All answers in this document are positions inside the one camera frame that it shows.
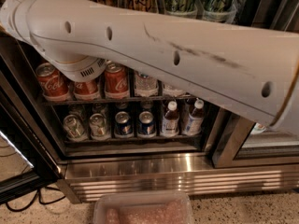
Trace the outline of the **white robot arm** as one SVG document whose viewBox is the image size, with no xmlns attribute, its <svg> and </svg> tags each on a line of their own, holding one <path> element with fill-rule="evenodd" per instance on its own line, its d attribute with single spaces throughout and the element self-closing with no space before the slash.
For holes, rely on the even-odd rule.
<svg viewBox="0 0 299 224">
<path fill-rule="evenodd" d="M 108 7 L 6 0 L 1 23 L 73 81 L 123 64 L 273 130 L 299 134 L 299 34 Z"/>
</svg>

